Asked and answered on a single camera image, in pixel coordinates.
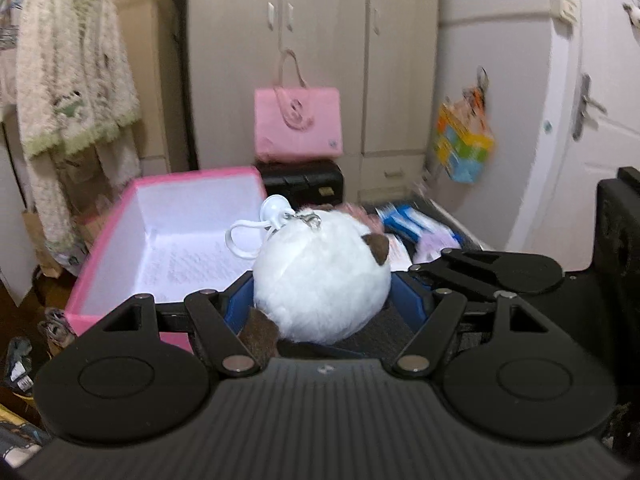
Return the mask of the purple plush toy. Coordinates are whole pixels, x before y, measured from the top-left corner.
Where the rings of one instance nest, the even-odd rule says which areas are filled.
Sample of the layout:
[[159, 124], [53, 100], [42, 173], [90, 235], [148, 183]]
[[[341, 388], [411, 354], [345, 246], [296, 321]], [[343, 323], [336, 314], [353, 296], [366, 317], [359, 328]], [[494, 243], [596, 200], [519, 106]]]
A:
[[460, 243], [450, 233], [424, 232], [416, 244], [416, 252], [412, 261], [414, 263], [429, 263], [440, 257], [444, 249], [458, 249]]

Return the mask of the white round plush toy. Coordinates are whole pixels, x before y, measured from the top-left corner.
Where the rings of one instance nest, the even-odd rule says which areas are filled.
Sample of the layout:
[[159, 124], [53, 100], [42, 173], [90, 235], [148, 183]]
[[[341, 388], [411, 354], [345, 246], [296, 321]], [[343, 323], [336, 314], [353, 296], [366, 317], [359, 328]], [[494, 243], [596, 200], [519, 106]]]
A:
[[392, 284], [390, 239], [340, 208], [288, 212], [253, 264], [240, 341], [266, 364], [282, 340], [335, 344], [366, 326]]

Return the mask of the blue wet wipes pack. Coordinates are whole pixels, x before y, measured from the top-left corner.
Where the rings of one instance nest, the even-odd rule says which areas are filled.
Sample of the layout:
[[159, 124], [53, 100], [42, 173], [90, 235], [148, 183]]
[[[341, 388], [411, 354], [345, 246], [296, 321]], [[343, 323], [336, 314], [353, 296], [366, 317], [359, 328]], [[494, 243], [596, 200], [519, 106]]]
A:
[[461, 245], [461, 237], [457, 235], [449, 226], [445, 226], [413, 206], [402, 204], [394, 206], [389, 204], [376, 211], [383, 222], [383, 226], [395, 233], [405, 237], [410, 242], [418, 244], [424, 232], [430, 233], [450, 233], [454, 235]]

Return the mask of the white plastic keychain loop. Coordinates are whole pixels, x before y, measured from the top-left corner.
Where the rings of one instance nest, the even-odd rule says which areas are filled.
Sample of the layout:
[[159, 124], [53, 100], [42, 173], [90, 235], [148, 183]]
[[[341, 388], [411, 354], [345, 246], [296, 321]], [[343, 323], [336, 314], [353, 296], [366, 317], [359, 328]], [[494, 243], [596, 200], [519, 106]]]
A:
[[[260, 205], [259, 219], [234, 222], [224, 234], [224, 241], [233, 255], [245, 260], [255, 260], [262, 249], [262, 244], [293, 221], [303, 222], [313, 231], [317, 231], [321, 226], [321, 218], [313, 210], [296, 212], [283, 195], [270, 195]], [[259, 245], [255, 249], [245, 249], [236, 244], [234, 233], [237, 230], [257, 231], [260, 237]]]

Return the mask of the black bubble mat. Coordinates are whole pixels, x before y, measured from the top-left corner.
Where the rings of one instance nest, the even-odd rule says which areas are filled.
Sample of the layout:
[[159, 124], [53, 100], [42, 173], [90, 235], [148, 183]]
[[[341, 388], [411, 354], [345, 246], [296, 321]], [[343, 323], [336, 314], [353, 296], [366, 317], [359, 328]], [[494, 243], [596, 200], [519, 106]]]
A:
[[319, 350], [339, 359], [388, 361], [408, 344], [434, 310], [433, 286], [411, 267], [437, 260], [444, 249], [477, 246], [416, 205], [388, 204], [375, 212], [352, 204], [341, 204], [337, 209], [370, 226], [376, 234], [388, 237], [392, 284], [385, 306], [362, 330]]

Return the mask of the pink cardboard box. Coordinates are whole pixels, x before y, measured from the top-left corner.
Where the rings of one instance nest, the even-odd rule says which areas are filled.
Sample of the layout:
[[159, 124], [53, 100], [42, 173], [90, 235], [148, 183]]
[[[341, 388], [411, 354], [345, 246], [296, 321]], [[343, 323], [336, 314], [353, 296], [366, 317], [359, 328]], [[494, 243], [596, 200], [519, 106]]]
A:
[[90, 249], [65, 316], [76, 334], [137, 294], [180, 302], [201, 289], [224, 290], [253, 263], [237, 257], [224, 234], [256, 221], [266, 197], [254, 167], [135, 180]]

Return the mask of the pink floral scrunchie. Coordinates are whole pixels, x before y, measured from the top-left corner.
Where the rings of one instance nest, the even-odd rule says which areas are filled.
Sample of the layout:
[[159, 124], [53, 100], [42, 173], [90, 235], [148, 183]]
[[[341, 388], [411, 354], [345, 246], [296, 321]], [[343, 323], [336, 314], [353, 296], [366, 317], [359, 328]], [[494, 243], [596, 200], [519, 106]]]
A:
[[342, 203], [337, 205], [335, 209], [344, 212], [344, 214], [350, 214], [357, 221], [364, 224], [372, 233], [383, 234], [385, 232], [380, 217], [375, 212], [370, 214], [361, 205]]

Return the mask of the black small suitcase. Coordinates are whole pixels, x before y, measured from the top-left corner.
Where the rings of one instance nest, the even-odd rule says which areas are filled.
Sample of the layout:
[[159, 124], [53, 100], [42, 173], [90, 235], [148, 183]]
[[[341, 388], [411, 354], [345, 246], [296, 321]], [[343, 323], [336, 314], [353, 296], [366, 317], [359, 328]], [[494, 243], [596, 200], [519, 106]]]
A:
[[268, 196], [284, 196], [294, 209], [339, 205], [344, 198], [344, 176], [332, 160], [313, 162], [258, 162], [256, 168]]

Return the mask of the pink tote bag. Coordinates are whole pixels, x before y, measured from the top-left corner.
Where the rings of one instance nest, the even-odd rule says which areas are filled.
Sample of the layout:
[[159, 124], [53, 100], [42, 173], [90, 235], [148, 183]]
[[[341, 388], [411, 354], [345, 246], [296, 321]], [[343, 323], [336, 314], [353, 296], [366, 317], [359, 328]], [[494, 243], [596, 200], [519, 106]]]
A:
[[283, 84], [284, 64], [296, 60], [281, 52], [276, 82], [254, 93], [254, 148], [260, 162], [308, 162], [343, 155], [340, 92], [311, 87], [295, 64], [298, 85]]

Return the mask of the colourful paper gift bag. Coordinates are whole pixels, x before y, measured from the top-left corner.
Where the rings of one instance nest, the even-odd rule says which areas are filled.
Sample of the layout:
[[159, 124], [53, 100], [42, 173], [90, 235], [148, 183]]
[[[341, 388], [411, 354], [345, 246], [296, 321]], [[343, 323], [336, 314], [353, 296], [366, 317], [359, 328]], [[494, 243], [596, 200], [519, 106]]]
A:
[[488, 73], [478, 66], [476, 83], [464, 88], [460, 100], [439, 105], [434, 151], [436, 160], [456, 183], [474, 184], [495, 146], [486, 112]]

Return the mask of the white door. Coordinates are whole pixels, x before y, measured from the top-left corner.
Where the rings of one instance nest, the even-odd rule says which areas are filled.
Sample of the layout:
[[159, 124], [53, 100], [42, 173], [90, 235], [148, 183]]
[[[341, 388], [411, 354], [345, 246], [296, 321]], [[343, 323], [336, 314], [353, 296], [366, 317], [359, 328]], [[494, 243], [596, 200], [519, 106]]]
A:
[[[596, 224], [596, 188], [623, 166], [639, 165], [639, 0], [580, 0], [579, 61], [560, 158], [530, 247], [565, 270], [588, 266]], [[582, 138], [572, 138], [580, 76], [590, 96], [608, 109], [588, 110]]]

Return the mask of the cream fluffy knit cardigan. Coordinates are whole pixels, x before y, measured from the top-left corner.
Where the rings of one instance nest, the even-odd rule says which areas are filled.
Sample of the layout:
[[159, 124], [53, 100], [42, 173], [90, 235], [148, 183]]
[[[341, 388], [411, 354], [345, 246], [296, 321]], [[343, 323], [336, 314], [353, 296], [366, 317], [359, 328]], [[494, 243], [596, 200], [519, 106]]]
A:
[[115, 191], [141, 174], [131, 127], [141, 118], [114, 0], [24, 0], [16, 51], [18, 128], [47, 248], [79, 237], [61, 181], [97, 162]]

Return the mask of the beige wooden wardrobe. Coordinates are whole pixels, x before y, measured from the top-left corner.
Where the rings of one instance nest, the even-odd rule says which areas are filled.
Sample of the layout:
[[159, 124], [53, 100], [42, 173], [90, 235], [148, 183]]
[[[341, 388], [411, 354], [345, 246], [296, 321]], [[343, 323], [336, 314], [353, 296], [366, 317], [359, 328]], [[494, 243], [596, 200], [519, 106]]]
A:
[[142, 105], [147, 176], [244, 166], [254, 92], [283, 50], [340, 92], [348, 200], [406, 196], [430, 137], [438, 0], [115, 0]]

